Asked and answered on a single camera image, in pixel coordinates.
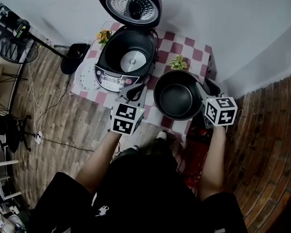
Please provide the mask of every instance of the white cable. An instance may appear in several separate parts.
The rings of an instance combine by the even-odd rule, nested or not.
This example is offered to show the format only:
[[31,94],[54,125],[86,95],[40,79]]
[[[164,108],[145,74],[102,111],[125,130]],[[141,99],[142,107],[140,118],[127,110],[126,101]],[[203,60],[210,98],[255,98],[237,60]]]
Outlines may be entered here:
[[28,63],[28,72],[29,72],[29,89],[32,93],[32,96],[33,96],[33,110],[34,110],[34,127],[35,127],[35,135],[37,135],[37,123],[35,121],[35,104],[40,107],[41,109],[41,113],[43,113],[43,109],[42,107],[38,104],[38,102],[36,101],[35,99],[35,96],[34,96],[34,89],[33,89],[33,81],[32,81],[32,73],[31,73],[31,69],[30,69],[30,63]]

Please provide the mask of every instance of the chair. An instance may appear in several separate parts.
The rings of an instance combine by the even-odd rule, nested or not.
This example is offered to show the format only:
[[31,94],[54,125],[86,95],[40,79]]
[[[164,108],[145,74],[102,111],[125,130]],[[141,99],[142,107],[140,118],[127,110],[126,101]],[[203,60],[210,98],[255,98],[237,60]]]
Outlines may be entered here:
[[8,146],[10,151],[15,153],[18,149],[19,142],[24,142],[25,147],[28,151],[31,151],[31,148],[28,147],[25,135],[30,134],[25,131],[25,126],[27,124],[27,119],[31,119],[30,115],[27,115],[24,120],[16,119],[12,115],[0,115],[0,134],[5,135],[6,142],[2,143],[0,141],[1,149],[4,150],[4,147]]

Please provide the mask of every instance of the rice cooker lid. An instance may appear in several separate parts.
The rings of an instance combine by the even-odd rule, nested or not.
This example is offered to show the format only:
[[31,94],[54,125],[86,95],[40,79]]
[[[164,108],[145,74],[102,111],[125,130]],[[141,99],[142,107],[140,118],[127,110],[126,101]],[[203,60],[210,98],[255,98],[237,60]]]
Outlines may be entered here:
[[99,0],[105,10],[125,25],[156,27],[161,18],[161,0]]

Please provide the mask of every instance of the white plate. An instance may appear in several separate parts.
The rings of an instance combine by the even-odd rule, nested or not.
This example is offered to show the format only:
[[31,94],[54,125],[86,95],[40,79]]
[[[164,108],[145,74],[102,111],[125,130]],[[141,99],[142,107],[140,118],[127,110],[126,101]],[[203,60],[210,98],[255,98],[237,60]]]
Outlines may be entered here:
[[81,91],[93,91],[100,87],[95,77],[95,58],[83,61],[74,75],[74,82]]

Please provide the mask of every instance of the white wall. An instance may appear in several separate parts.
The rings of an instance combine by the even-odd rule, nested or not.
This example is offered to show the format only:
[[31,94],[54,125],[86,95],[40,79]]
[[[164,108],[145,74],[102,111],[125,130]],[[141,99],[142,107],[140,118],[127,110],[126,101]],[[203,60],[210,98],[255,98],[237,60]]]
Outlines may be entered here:
[[265,87],[291,74],[291,27],[274,43],[223,83],[229,95],[243,94]]
[[[98,0],[1,0],[55,43],[93,39],[112,20]],[[248,64],[291,26],[291,0],[162,0],[159,25],[212,46],[217,80]]]

